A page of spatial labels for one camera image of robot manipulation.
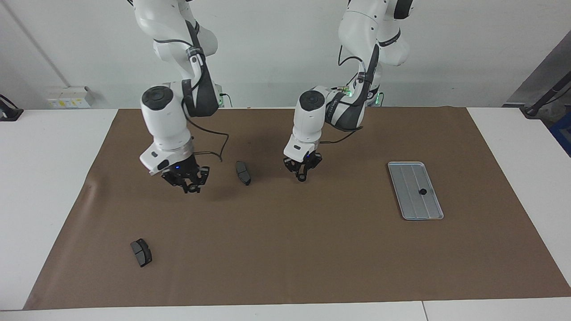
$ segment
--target white table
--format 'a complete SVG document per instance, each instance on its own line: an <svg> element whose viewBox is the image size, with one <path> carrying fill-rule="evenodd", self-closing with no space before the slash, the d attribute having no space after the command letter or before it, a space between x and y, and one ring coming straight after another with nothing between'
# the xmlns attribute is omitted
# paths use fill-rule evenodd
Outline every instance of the white table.
<svg viewBox="0 0 571 321"><path fill-rule="evenodd" d="M571 284L571 159L515 109L469 109ZM0 123L0 310L23 307L116 110L26 111ZM0 312L1 320L571 320L571 298Z"/></svg>

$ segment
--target white robotic arm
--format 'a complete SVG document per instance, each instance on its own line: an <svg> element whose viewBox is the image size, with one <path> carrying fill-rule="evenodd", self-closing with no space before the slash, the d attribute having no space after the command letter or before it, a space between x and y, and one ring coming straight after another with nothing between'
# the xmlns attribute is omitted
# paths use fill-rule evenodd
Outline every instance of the white robotic arm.
<svg viewBox="0 0 571 321"><path fill-rule="evenodd" d="M413 0L350 0L339 26L339 39L359 61L355 81L348 87L318 86L297 102L293 133L284 149L284 164L299 181L321 162L316 152L324 122L346 132L360 129L365 106L378 99L381 63L398 66L408 58L399 20L410 15Z"/></svg>
<svg viewBox="0 0 571 321"><path fill-rule="evenodd" d="M133 1L137 23L153 38L155 53L175 65L183 78L143 94L141 110L154 141L140 160L151 175L161 172L169 184L184 192L200 192L210 169L196 163L186 119L210 116L219 107L220 94L206 65L206 56L216 52L218 42L197 23L189 1Z"/></svg>

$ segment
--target white wall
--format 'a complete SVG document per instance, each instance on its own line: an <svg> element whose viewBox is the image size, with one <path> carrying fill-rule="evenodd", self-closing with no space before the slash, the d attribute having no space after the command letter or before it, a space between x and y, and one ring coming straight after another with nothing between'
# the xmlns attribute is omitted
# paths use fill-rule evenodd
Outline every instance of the white wall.
<svg viewBox="0 0 571 321"><path fill-rule="evenodd" d="M0 2L13 10L66 80L96 92L101 107L137 107L146 87L179 80L154 56L151 39L138 28L126 1ZM191 4L200 24L219 38L219 52L208 64L236 106L292 106L303 91L345 84L355 72L352 63L336 66L337 27L347 0ZM415 4L402 26L411 57L401 67L385 68L386 105L501 106L571 29L569 0ZM2 28L0 57L21 65L25 57L4 52L5 33ZM26 82L35 77L22 72Z"/></svg>

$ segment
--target brown table mat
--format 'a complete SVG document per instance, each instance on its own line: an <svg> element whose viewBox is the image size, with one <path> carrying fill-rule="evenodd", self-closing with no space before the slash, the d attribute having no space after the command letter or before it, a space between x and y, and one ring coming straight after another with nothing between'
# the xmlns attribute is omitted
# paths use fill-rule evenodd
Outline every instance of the brown table mat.
<svg viewBox="0 0 571 321"><path fill-rule="evenodd" d="M306 183L282 164L292 116L197 119L231 138L223 163L198 157L208 184L184 195L148 176L152 139L140 111L120 110L25 309L571 296L466 109L369 109L365 129L320 146ZM223 142L191 130L197 150ZM387 170L401 160L426 164L444 220L402 219Z"/></svg>

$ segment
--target black circular joint cap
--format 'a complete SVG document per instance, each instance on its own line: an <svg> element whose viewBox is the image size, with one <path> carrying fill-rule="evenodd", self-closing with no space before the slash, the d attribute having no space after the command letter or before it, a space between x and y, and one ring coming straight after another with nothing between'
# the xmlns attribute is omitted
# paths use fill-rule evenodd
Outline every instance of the black circular joint cap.
<svg viewBox="0 0 571 321"><path fill-rule="evenodd" d="M143 94L143 104L151 110L163 110L172 101L174 94L165 86L149 88Z"/></svg>
<svg viewBox="0 0 571 321"><path fill-rule="evenodd" d="M299 103L303 110L314 111L325 104L325 97L318 91L306 91L299 98Z"/></svg>

